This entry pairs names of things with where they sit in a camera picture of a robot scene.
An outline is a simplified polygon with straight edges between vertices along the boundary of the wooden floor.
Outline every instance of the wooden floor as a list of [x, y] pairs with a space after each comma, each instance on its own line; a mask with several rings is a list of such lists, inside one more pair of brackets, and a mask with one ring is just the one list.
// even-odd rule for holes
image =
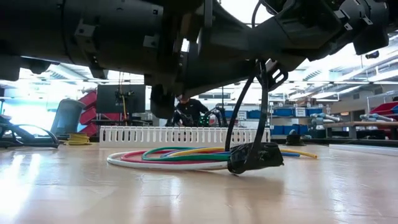
[[294, 149], [320, 159], [236, 177], [112, 166], [125, 150], [97, 146], [2, 150], [0, 223], [398, 223], [398, 157]]

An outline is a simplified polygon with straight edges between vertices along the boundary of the white label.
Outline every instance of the white label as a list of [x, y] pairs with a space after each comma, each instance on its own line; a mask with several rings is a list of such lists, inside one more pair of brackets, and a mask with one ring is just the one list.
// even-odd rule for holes
[[244, 120], [248, 118], [246, 111], [238, 111], [238, 120]]
[[305, 108], [296, 108], [296, 117], [305, 117]]

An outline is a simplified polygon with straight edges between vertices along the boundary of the man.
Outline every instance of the man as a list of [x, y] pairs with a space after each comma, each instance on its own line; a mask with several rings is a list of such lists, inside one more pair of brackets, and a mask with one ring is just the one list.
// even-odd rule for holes
[[184, 95], [180, 95], [177, 97], [179, 103], [176, 108], [186, 115], [187, 117], [192, 119], [192, 123], [188, 123], [186, 119], [184, 119], [179, 113], [174, 114], [174, 122], [176, 122], [179, 126], [186, 127], [197, 127], [200, 120], [200, 113], [206, 113], [209, 111], [205, 105], [203, 105], [199, 100], [187, 98]]

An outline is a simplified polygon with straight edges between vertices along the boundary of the yellow cable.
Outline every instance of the yellow cable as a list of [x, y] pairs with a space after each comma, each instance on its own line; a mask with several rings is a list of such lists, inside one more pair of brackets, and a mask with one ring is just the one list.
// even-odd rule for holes
[[68, 146], [91, 145], [90, 137], [86, 133], [70, 133], [67, 141], [61, 141]]
[[[184, 150], [184, 151], [178, 151], [178, 152], [174, 152], [171, 153], [169, 156], [187, 156], [190, 154], [194, 154], [194, 153], [201, 153], [201, 152], [210, 152], [210, 151], [224, 151], [223, 147], [206, 147], [206, 148], [200, 148], [200, 149], [191, 149], [191, 150]], [[281, 152], [289, 152], [289, 153], [297, 153], [300, 154], [302, 156], [308, 156], [314, 159], [317, 159], [318, 156], [315, 154], [311, 154], [308, 152], [302, 152], [302, 151], [296, 151], [296, 150], [291, 150], [291, 149], [281, 149]]]
[[281, 152], [289, 152], [289, 153], [297, 153], [297, 154], [300, 154], [302, 156], [308, 156], [308, 157], [311, 157], [311, 158], [314, 158], [314, 159], [318, 159], [317, 155], [311, 154], [311, 153], [308, 153], [308, 152], [296, 151], [296, 150], [291, 150], [291, 149], [281, 149], [280, 151]]
[[120, 74], [121, 74], [121, 72], [119, 72], [119, 81], [120, 81], [120, 93], [122, 94], [122, 100], [123, 100], [123, 115], [124, 115], [124, 119], [127, 119], [126, 101], [124, 100], [123, 91], [122, 91], [122, 82], [123, 82], [123, 78], [124, 78], [124, 72], [122, 73], [122, 79], [120, 79]]
[[206, 147], [206, 148], [200, 148], [200, 149], [178, 151], [175, 153], [171, 153], [169, 156], [186, 156], [186, 155], [193, 154], [193, 153], [211, 152], [211, 151], [224, 151], [224, 147]]

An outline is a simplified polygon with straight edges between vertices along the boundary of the black shirt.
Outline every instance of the black shirt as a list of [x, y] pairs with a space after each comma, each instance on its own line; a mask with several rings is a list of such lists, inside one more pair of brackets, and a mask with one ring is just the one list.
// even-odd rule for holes
[[[209, 111], [205, 105], [203, 105], [199, 100], [196, 99], [189, 99], [189, 101], [184, 104], [178, 103], [176, 107], [183, 114], [187, 115], [188, 117], [189, 116], [192, 117], [194, 126], [198, 125], [200, 119], [200, 113], [206, 113], [207, 111]], [[178, 113], [175, 113], [174, 121], [179, 121], [180, 119], [181, 119], [180, 115]], [[184, 120], [182, 121], [182, 124], [184, 126], [192, 125], [184, 123]]]

